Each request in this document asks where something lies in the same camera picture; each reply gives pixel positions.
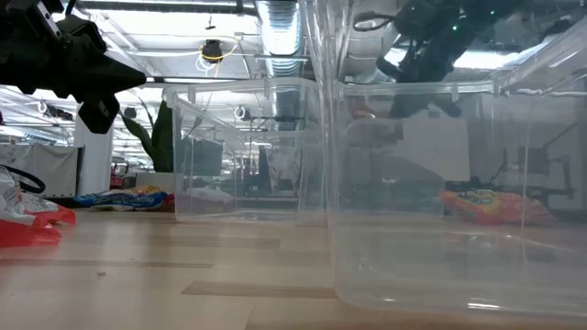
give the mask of plastic bag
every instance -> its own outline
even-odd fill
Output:
[[[475,190],[440,193],[447,208],[459,218],[483,225],[522,223],[522,196],[510,192]],[[524,198],[526,224],[548,225],[557,218],[539,201]]]
[[[160,210],[168,194],[156,186],[141,186],[132,189],[114,189],[108,192],[92,193],[74,198],[81,206],[100,210],[152,211]]]
[[[57,245],[61,234],[52,225],[75,225],[75,213],[53,202],[21,192],[0,166],[0,248]]]

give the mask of orange chip bag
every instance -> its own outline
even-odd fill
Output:
[[[522,196],[510,192],[475,190],[440,193],[440,199],[459,218],[483,225],[519,224],[522,222]],[[556,221],[542,203],[529,198],[526,204],[526,223],[548,224]]]

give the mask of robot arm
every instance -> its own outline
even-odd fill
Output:
[[[399,40],[409,40],[404,59],[395,66],[380,57],[377,68],[397,83],[441,82],[471,43],[498,20],[511,16],[526,0],[411,0],[396,16],[357,15],[358,32],[382,28],[393,22]],[[360,28],[361,21],[384,19],[374,27]],[[449,116],[460,109],[437,95],[398,95],[390,117],[409,117],[434,103]]]
[[[72,95],[90,131],[105,134],[120,108],[114,94],[147,78],[105,55],[95,23],[74,15],[51,19],[62,11],[60,0],[0,0],[0,84],[24,94],[40,88]]]

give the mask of red plastic bag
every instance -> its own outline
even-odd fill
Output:
[[[75,225],[75,213],[21,192],[0,166],[0,248],[57,245],[61,234],[53,225],[59,222]]]
[[[441,192],[444,205],[459,218],[482,225],[520,224],[526,204],[526,224],[547,225],[557,221],[539,201],[510,192],[476,190],[469,192]]]

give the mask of chip bag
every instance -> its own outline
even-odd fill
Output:
[[[456,216],[482,225],[521,224],[526,204],[526,224],[548,225],[557,218],[542,203],[511,193],[475,190],[440,193],[440,199]]]
[[[76,196],[73,200],[83,207],[91,207],[95,210],[158,211],[168,201],[167,197],[168,194],[161,188],[146,185]]]

